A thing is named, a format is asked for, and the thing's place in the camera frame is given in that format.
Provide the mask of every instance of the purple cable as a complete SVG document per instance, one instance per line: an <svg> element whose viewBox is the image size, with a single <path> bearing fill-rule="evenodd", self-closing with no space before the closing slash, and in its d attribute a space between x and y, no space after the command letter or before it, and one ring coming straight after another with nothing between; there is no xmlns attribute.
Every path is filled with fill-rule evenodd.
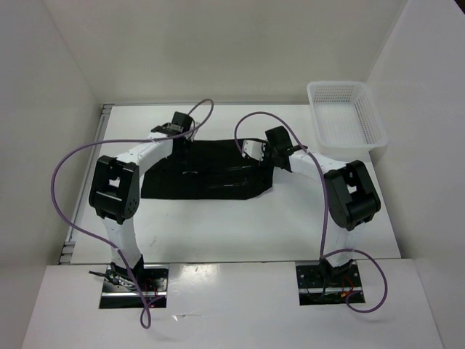
<svg viewBox="0 0 465 349"><path fill-rule="evenodd" d="M323 233L321 234L321 244L320 244L320 257L323 257L323 254L324 254L324 250L325 250L325 243L326 243L326 231L328 230L328 212L329 212L329 206L328 206L328 191L326 190L326 184L325 184L325 177L324 177L324 174L323 174L323 170L321 169L321 166L320 166L320 163L318 162L318 160L315 158L315 156L310 153L308 150L307 150L307 147L305 145L302 144L302 142L299 140L299 138L297 137L297 135L295 134L295 132L292 130L292 128L284 121L282 120L282 118L280 118L279 116L276 116L275 114L272 114L272 113L268 113L267 111L254 111L253 113L250 113L250 114L247 114L246 116L244 116L241 120L239 120L239 122L235 125L235 128L234 128L234 141L235 141L235 144L236 146L238 147L239 149L239 152L242 154L243 153L243 150L240 148L240 145L239 145L239 140L238 140L238 128L239 128L239 125L242 124L242 122L248 118L250 118L251 116L253 115L267 115L267 116L271 116L272 118L278 120L280 123L282 123L284 125L284 127L289 131L289 133L292 135L292 137L296 140L296 143L299 145L299 147L310 157L312 158L313 162L315 162L315 165L317 167L317 170L318 170L318 174L320 176L320 181L321 181L321 185L323 186L323 200L324 200L324 203L325 203L325 208L324 208L324 211L323 211Z"/></svg>
<svg viewBox="0 0 465 349"><path fill-rule="evenodd" d="M117 253L121 257L121 260L123 261L124 265L126 266L128 276L132 280L132 282L134 283L134 286L135 286L135 288L137 290L137 294L139 295L139 297L140 297L140 299L142 301L142 304L144 305L144 309L142 310L142 312L140 314L140 324L142 325L142 327L144 329L149 329L151 324L152 324L152 316L150 314L150 305L152 305L156 300L158 300L159 297L156 297L154 300L147 303L147 301L145 300L145 296L142 293L142 290L140 289L139 284L137 283L136 277L132 273L131 267L129 266L129 263L128 263L127 259L124 257L123 252L121 252L121 250L113 242L111 242L110 240L108 240L106 238L103 238L102 236L98 236L97 234L91 233L90 231L79 227L78 225L71 222L65 216L65 214L63 213L63 211L61 210L61 208L58 206L58 203L57 203L57 197L56 197L56 193L55 193L55 182L57 181L58 171L60 170L61 166L66 162L66 160L68 160L72 155L78 153L79 151L82 151L83 149L86 149L86 148L89 148L89 147L93 147L94 145L108 144L108 143L150 143L150 142L159 142L159 141L162 141L162 140L173 140L173 139L176 139L176 138L181 138L181 137L184 137L185 135L188 135L188 134L190 134L192 132L197 131L210 119L210 116L213 113L213 108L214 108L213 100L207 98L205 100L200 101L199 103L194 105L194 107L188 113L188 115L190 115L195 109L197 109L197 107L199 105L204 104L205 102L210 102L211 103L209 113L207 114L206 118L199 125L197 125L193 129L190 129L189 131L183 132L183 133L181 133L179 135L169 136L169 137L162 137L162 138L153 138L153 139L144 139L144 140L99 140L97 142L85 144L85 145L82 145L80 147L77 147L76 149L74 149L71 152L69 152L68 154L66 154L63 157L63 159L60 160L58 165L55 167L55 169L53 171L53 174L52 174L52 179L51 179L51 182L50 182L50 195L52 197L53 206L54 206L55 210L57 211L58 215L61 217L61 219L64 220L70 227L72 227L72 228L74 228L74 229L76 229L76 230L78 230L78 231L80 231L80 232L82 232L82 233L84 233L84 234L86 234L88 236L91 236L92 238L96 238L97 240L103 241L106 244L110 245L113 249L115 249L117 251ZM144 313L147 314L147 325L144 324L144 319L143 319Z"/></svg>
<svg viewBox="0 0 465 349"><path fill-rule="evenodd" d="M325 178L324 178L324 175L323 175L323 170L321 169L321 166L320 166L320 163L318 162L318 160L315 158L315 156L310 153L308 150L307 150L307 147L305 147L305 145L302 144L302 142L299 140L299 138L296 136L295 132L291 129L291 127L284 121L282 120L282 118L280 118L279 116L276 116L275 114L272 114L272 113L268 113L267 111L255 111L253 113L250 113L250 114L247 114L246 116L244 116L241 120L239 120L239 122L235 125L235 128L234 128L234 141L235 141L235 144L236 146L238 147L238 150L239 152L242 154L243 153L243 149L240 147L240 144L239 144L239 139L238 139L238 128L239 128L239 125L242 124L242 122L248 118L250 118L251 116L253 115L267 115L267 116L271 116L272 118L278 120L280 123L282 123L284 125L284 127L289 131L289 133L292 135L292 137L295 139L295 141L297 142L297 144L299 145L299 147L310 157L312 158L313 162L315 162L315 166L317 167L317 170L318 170L318 174L320 175L320 180L321 180L321 185L323 186L323 200L324 200L324 204L325 204L325 209L324 209L324 213L323 213L323 232L321 234L321 243L320 243L320 258L321 259L325 259L325 258L328 258L330 256L333 256L335 254L338 254L338 253L342 253L342 252L355 252L355 253L359 253L359 254L362 254L364 255L365 257L367 257L371 262L373 262L373 264L378 268L379 270L379 273L381 274L381 277L383 278L383 282L384 282L384 294L383 294L383 297L381 299L381 301L376 305L374 306L373 308L371 309L367 309L367 310L359 310L359 309L355 309L354 307L352 307L350 304L349 304L349 299L351 296L353 296L354 294L357 294L357 293L360 293L361 291L356 291L356 292L352 292L350 294L348 294L346 296L346 304L347 306L357 312L357 313L372 313L374 312L375 310L378 310L383 304L384 304L384 301L386 300L387 298L387 280L386 280L386 275L384 275L384 271L381 269L381 267L379 266L379 264L377 263L377 261L375 261L372 256L370 256L368 253L364 252L364 251L360 251L358 249L337 249L336 251L332 251L332 252L329 252L328 254L324 254L324 250L325 250L325 244L326 244L326 232L328 230L328 211L329 211L329 203L328 203L328 193L327 193L327 190L326 190L326 184L325 184Z"/></svg>

